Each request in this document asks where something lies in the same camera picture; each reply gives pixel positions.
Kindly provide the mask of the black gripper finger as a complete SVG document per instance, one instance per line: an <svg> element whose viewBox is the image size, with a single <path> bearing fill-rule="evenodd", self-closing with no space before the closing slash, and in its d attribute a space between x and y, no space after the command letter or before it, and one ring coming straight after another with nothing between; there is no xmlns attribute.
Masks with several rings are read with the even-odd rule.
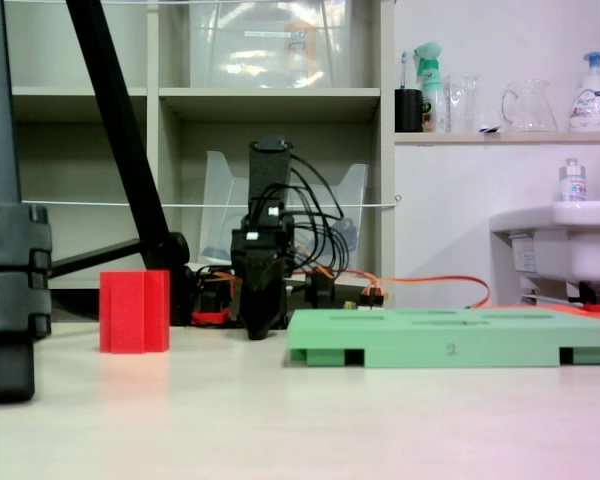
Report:
<svg viewBox="0 0 600 480"><path fill-rule="evenodd" d="M271 330L276 329L281 324L285 323L287 313L287 294L283 267L277 267L274 270L272 280L268 287L267 328Z"/></svg>
<svg viewBox="0 0 600 480"><path fill-rule="evenodd" d="M266 289L268 278L266 268L250 263L237 265L237 276L242 281L239 303L239 317L250 340L262 340L267 334Z"/></svg>

